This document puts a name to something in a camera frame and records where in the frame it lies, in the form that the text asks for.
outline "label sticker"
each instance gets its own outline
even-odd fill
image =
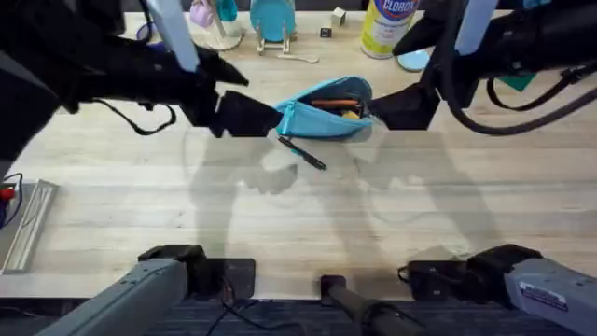
[[[559,309],[563,312],[568,311],[568,304],[566,298],[551,290],[537,287],[531,284],[520,282],[522,296],[531,300],[539,301],[553,308]]]
[[[407,18],[417,10],[418,3],[419,0],[375,0],[378,11],[391,21]]]

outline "clorox label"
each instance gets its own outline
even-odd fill
[[[375,0],[375,6],[386,19],[398,21],[414,13],[419,0]]]

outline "pink toy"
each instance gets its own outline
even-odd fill
[[[207,0],[195,1],[190,7],[190,20],[207,28],[214,22],[214,14]]]

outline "teal pencil case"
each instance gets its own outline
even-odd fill
[[[352,99],[367,105],[372,94],[371,86],[361,77],[342,77],[319,83],[274,107],[284,114],[276,131],[293,137],[349,136],[373,123],[366,109],[360,120],[352,120],[308,103],[317,99]]]

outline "light blue lid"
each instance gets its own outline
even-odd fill
[[[422,71],[429,63],[429,54],[425,50],[417,50],[400,55],[398,64],[407,71]]]

